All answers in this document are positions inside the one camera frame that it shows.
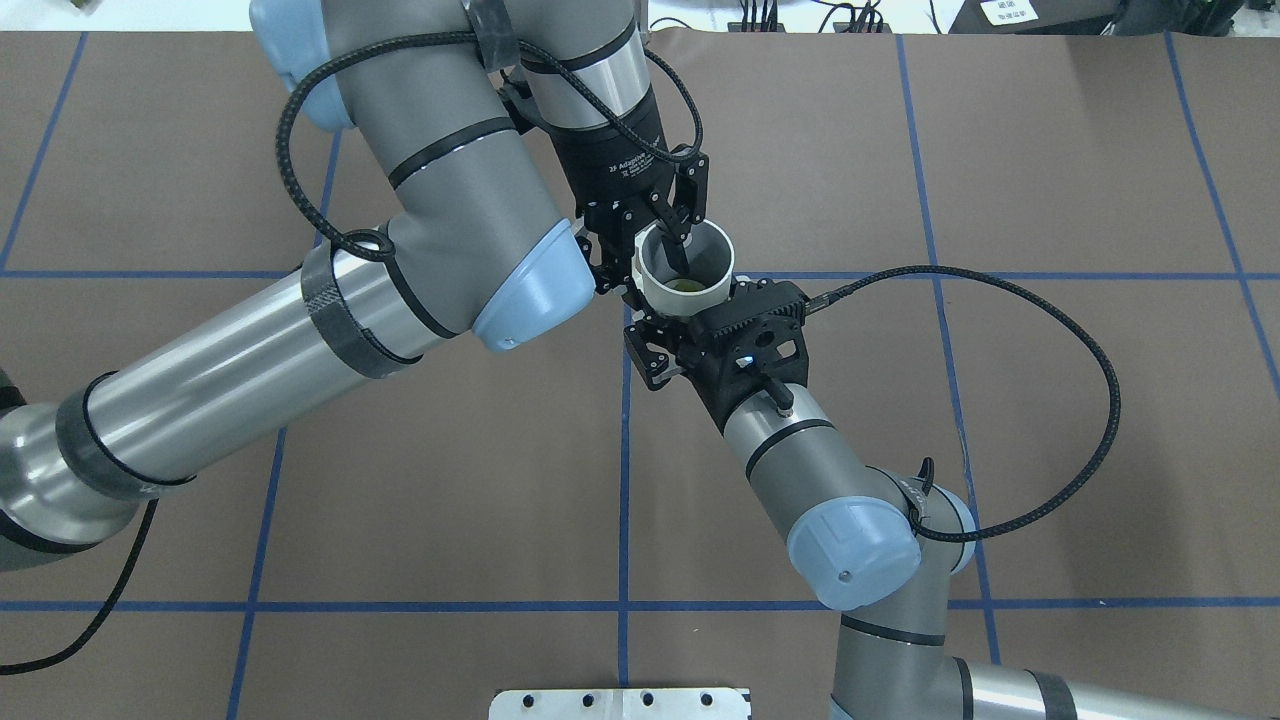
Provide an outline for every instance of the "metal bracket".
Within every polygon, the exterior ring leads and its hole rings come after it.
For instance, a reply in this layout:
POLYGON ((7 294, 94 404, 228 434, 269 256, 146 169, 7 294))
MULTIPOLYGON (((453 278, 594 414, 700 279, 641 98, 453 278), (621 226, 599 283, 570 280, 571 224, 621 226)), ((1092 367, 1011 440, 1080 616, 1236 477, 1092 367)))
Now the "metal bracket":
POLYGON ((503 0, 462 0, 486 73, 520 64, 520 41, 503 0))
POLYGON ((506 691, 489 720, 750 720, 742 688, 506 691))
POLYGON ((872 470, 884 475, 897 486, 897 489, 906 498, 906 502, 915 507, 915 515, 924 520, 928 514, 924 511, 929 502, 929 492, 933 489, 933 459, 925 457, 920 464, 920 471, 915 478, 904 478, 897 473, 890 473, 874 465, 868 465, 872 470))
MULTIPOLYGON (((678 145, 673 152, 686 146, 678 145)), ((654 186, 646 192, 611 202, 580 208, 584 227, 595 233, 600 242, 600 264, 593 265, 595 292, 604 295, 626 287, 623 300, 636 310, 646 310, 643 297, 631 279, 631 259, 635 256, 635 238, 650 223, 658 220, 667 228, 669 242, 664 243, 667 261, 672 268, 686 266, 682 242, 689 238, 692 225, 707 219, 707 178, 710 159, 705 154, 689 158, 676 167, 675 195, 667 201, 667 191, 654 186)), ((591 243, 579 237, 590 263, 591 243)))

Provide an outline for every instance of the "white plastic cup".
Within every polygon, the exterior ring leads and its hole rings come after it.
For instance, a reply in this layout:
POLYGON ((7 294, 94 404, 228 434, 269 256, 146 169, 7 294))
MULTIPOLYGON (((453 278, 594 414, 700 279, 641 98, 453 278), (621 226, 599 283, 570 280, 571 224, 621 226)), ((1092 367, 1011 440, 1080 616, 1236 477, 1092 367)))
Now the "white plastic cup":
POLYGON ((733 242, 728 234, 710 220, 692 225, 685 241, 689 273, 680 274, 667 263, 664 232, 660 223, 653 223, 636 236, 636 287, 654 311, 690 318, 728 300, 733 282, 733 242))

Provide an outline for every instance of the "wire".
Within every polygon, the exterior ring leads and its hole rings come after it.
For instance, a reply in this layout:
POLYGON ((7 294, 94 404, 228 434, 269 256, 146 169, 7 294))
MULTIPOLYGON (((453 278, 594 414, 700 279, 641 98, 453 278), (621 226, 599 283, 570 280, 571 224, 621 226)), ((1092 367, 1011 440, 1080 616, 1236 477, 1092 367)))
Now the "wire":
POLYGON ((1093 474, 1098 470, 1098 466, 1102 465, 1102 461, 1106 459, 1107 454, 1111 452, 1111 446, 1115 443, 1116 433, 1120 429, 1120 380, 1119 378, 1116 378, 1115 366, 1111 364, 1111 360, 1107 357, 1106 352, 1102 351, 1102 347, 1098 345, 1098 342, 1093 340, 1093 337, 1091 337, 1089 333, 1085 332, 1084 328, 1079 325, 1079 323, 1073 320, 1066 313, 1059 310, 1050 301, 1009 281, 1004 281, 1001 278, 997 278, 995 275, 988 275, 986 273, 979 273, 977 270, 966 270, 964 268, 948 268, 945 265, 908 265, 904 268, 893 268, 890 270, 883 270, 873 275, 868 275, 858 282, 846 284, 844 287, 836 288, 831 292, 826 292, 814 297, 805 306, 805 314, 812 315, 814 313, 818 313, 819 310, 824 310, 826 307, 829 307, 835 302, 845 297, 849 297, 850 295, 858 292, 859 290, 869 284, 902 275, 951 275, 956 278, 970 279, 984 284, 989 284, 992 287, 1004 290, 1006 292, 1011 292, 1018 297, 1021 297, 1023 300, 1039 307, 1050 316, 1052 316, 1055 320, 1061 323, 1062 327, 1070 331, 1071 334, 1074 334, 1089 350, 1089 354, 1092 354, 1093 359, 1097 360, 1098 368, 1102 369, 1103 378, 1106 378, 1107 398, 1108 398, 1106 429, 1103 429, 1102 439, 1098 441, 1098 445, 1094 448, 1093 455, 1089 456, 1088 462, 1084 464, 1084 468, 1082 468, 1080 471, 1076 473, 1075 478, 1073 478, 1071 482, 1069 482, 1053 497, 1044 501, 1039 507, 1036 507, 1030 512, 1019 515, 1012 520, 1007 520, 997 525, 991 525, 988 528, 979 528, 977 530, 970 530, 964 533, 941 533, 925 528, 920 524, 920 516, 919 512, 915 510, 915 507, 909 507, 908 520, 911 523, 911 528, 918 534, 929 538, 932 541, 957 542, 957 543, 974 542, 979 539, 993 538, 996 536, 1002 536, 1005 533, 1011 533, 1014 530, 1025 528, 1027 525, 1030 525, 1032 523, 1057 510, 1064 502, 1070 500, 1073 495, 1079 492, 1079 489, 1084 487, 1084 483, 1087 483, 1089 478, 1092 478, 1093 474))
POLYGON ((61 652, 55 652, 49 657, 41 660, 32 660, 29 662, 18 662, 14 665, 0 665, 0 675, 22 675, 24 673, 35 673, 36 670, 45 670, 46 667, 52 667, 59 662, 69 659, 81 651, 88 641, 97 633, 102 623, 106 621, 108 615, 115 609, 115 603, 124 594, 124 587, 129 584, 129 577, 133 575, 133 566, 138 564, 138 555, 142 553, 142 546, 147 542, 147 532, 151 529, 151 520, 156 515, 156 505, 159 500, 152 500, 147 502, 147 509, 142 514, 142 523, 138 524, 138 534, 133 538, 133 547, 129 548, 128 557, 124 559, 124 568, 120 569, 120 577, 115 580, 115 587, 111 588, 111 593, 106 596, 106 602, 90 621, 84 632, 81 633, 76 642, 67 646, 61 652))
POLYGON ((653 29, 653 26, 655 26, 655 24, 658 24, 658 23, 660 23, 662 20, 671 20, 671 22, 673 22, 673 23, 680 23, 680 24, 682 24, 682 26, 687 27, 689 29, 694 29, 694 26, 691 26, 691 24, 686 23, 685 20, 682 20, 682 19, 680 19, 680 18, 672 18, 672 17, 669 17, 669 15, 668 15, 668 17, 666 17, 666 18, 658 18, 657 20, 654 20, 654 22, 649 23, 649 29, 653 29))
MULTIPOLYGON (((298 82, 297 87, 293 88, 293 92, 289 94, 289 99, 284 102, 284 109, 280 110, 280 120, 275 128, 275 164, 280 170, 280 179, 284 182, 284 190, 289 195, 289 200, 292 200, 293 205, 302 213, 302 217, 311 223, 311 227, 333 242, 335 247, 346 250, 348 254, 370 263, 385 263, 396 254, 396 249, 390 245, 390 242, 387 242, 384 246, 378 249, 370 249, 348 237, 347 233, 335 228, 333 223, 325 218, 324 213, 321 213, 320 209, 311 202, 306 191, 302 190, 302 183, 298 181, 297 173, 293 169, 289 138, 293 135, 293 126, 298 119, 298 113, 302 111, 302 104, 306 102, 307 96, 311 95, 311 91, 314 91, 316 86, 330 76, 388 53, 396 53, 398 50, 407 50, 411 47, 467 45, 474 44, 475 41, 476 35, 474 32, 435 32, 425 35, 406 35, 381 40, 325 61, 316 69, 307 73, 307 76, 298 82)), ((655 143, 640 137, 634 129, 627 127, 627 124, 622 122, 622 118, 620 118, 617 113, 614 113, 604 102, 604 100, 600 100, 600 97, 596 96, 595 92, 593 92, 591 88, 577 77, 577 74, 566 68, 559 59, 547 50, 543 50, 541 47, 525 40, 520 41, 520 49, 547 65, 550 65, 550 68, 554 69, 557 74, 563 77, 564 81, 568 82, 570 87, 577 91, 577 94, 581 95, 582 99, 586 100, 588 104, 590 104, 591 108, 594 108, 595 111, 598 111, 609 123, 609 126, 618 132, 618 135, 627 138, 627 141, 644 150, 646 154, 653 155, 655 159, 662 160, 663 163, 680 164, 701 152, 703 119, 701 114, 698 111, 698 105, 694 102, 692 95, 689 92, 689 88, 685 87, 680 76, 676 74, 676 70, 648 47, 644 51, 645 56, 671 78, 671 82, 676 86, 676 90, 680 91, 681 97, 685 100, 685 105, 689 108, 690 115, 692 115, 694 142, 692 145, 685 147, 681 152, 663 150, 655 143)), ((370 237, 369 233, 361 234, 362 237, 370 237)))
POLYGON ((879 8, 881 0, 868 0, 860 13, 858 13, 858 20, 851 26, 845 28, 845 32, 881 32, 884 24, 884 15, 877 9, 879 8))
POLYGON ((822 18, 822 24, 818 26, 818 32, 819 33, 822 33, 822 31, 827 29, 827 22, 831 20, 831 15, 835 15, 836 10, 840 10, 840 9, 849 10, 849 24, 854 24, 854 13, 858 12, 858 8, 854 8, 852 4, 850 4, 850 3, 837 3, 837 4, 818 3, 818 4, 819 5, 828 5, 831 8, 829 10, 827 10, 827 17, 822 18))
POLYGON ((943 35, 938 26, 938 9, 933 6, 933 0, 929 0, 929 20, 933 23, 933 32, 943 35))

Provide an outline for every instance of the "black braided cable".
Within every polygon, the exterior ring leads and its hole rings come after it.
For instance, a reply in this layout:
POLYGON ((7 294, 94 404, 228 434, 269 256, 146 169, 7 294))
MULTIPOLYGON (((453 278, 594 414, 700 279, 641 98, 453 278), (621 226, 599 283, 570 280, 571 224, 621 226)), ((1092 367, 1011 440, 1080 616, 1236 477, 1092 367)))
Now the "black braided cable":
POLYGON ((988 539, 996 536, 1011 533, 1014 530, 1019 530, 1044 518, 1050 512, 1057 510, 1064 502, 1070 500, 1073 495, 1079 492, 1080 488, 1084 487, 1084 483, 1087 483, 1089 478, 1092 478, 1093 474, 1098 470, 1098 468, 1102 465, 1102 461, 1106 459, 1107 454, 1111 452, 1111 446, 1115 443, 1116 433, 1120 429, 1120 380, 1119 378, 1116 378, 1115 366, 1111 364, 1111 360, 1107 357, 1106 352, 1102 351, 1102 347, 1098 345, 1098 342, 1093 340, 1093 337, 1089 336, 1089 333, 1085 332, 1085 329, 1079 325, 1079 323, 1073 320, 1066 313, 1059 310, 1048 300, 1044 300, 1043 297, 1036 295, 1034 292, 1021 286, 1014 284, 1009 281, 997 278, 995 275, 988 275, 987 273, 979 273, 977 270, 968 270, 964 268, 948 268, 945 265, 908 265, 904 268, 893 268, 890 270, 883 270, 868 275, 858 282, 849 283, 844 287, 838 287, 831 292, 824 292, 814 297, 805 306, 805 314, 812 315, 819 310, 824 310, 836 301, 849 297, 850 295, 858 292, 859 290, 863 290, 869 284, 874 284, 881 281, 887 281, 890 278, 897 278, 902 275, 951 275, 956 278, 975 281, 983 284, 989 284, 992 287, 1004 290, 1006 292, 1011 292, 1018 297, 1021 297, 1023 300, 1039 307, 1050 316, 1052 316, 1055 320, 1061 323, 1062 327, 1070 331, 1071 334, 1074 334, 1082 343, 1084 343, 1084 347, 1089 350, 1089 352, 1093 355, 1093 359, 1097 360, 1098 368, 1102 369, 1103 378, 1106 378, 1107 398, 1108 398, 1107 424, 1102 432, 1102 439, 1098 441, 1097 448, 1094 448, 1093 455, 1089 457, 1089 461, 1084 464, 1084 468, 1082 468, 1080 471, 1076 473, 1075 478, 1073 478, 1071 482, 1069 482, 1053 497, 1044 501, 1039 507, 1036 507, 1030 512, 1025 512, 1023 515, 1019 515, 1018 518, 1014 518, 1012 520, 1007 520, 997 525, 979 528, 977 530, 970 530, 964 533, 942 533, 922 525, 920 514, 913 506, 908 509, 908 520, 911 523, 911 528, 916 532, 916 534, 929 538, 932 541, 956 542, 956 543, 974 542, 979 539, 988 539))
POLYGON ((79 634, 76 641, 63 648, 60 652, 55 652, 49 657, 42 657, 40 660, 32 660, 28 662, 18 662, 14 665, 0 665, 0 675, 22 675, 24 673, 35 673, 37 670, 45 670, 46 667, 52 667, 59 662, 69 659, 81 651, 88 641, 93 638, 102 623, 106 623, 108 615, 111 610, 115 610, 115 603, 119 602, 120 596, 124 594, 124 587, 129 584, 129 577, 133 575, 133 566, 138 564, 138 556, 142 555, 142 546, 147 542, 147 532, 151 530, 151 520, 156 516, 156 505, 159 500, 152 500, 147 502, 147 509, 142 514, 142 523, 138 524, 138 534, 133 538, 133 547, 129 548, 128 557, 124 559, 124 568, 120 570, 120 577, 115 580, 115 587, 111 588, 111 593, 106 596, 106 602, 90 621, 84 632, 79 634))

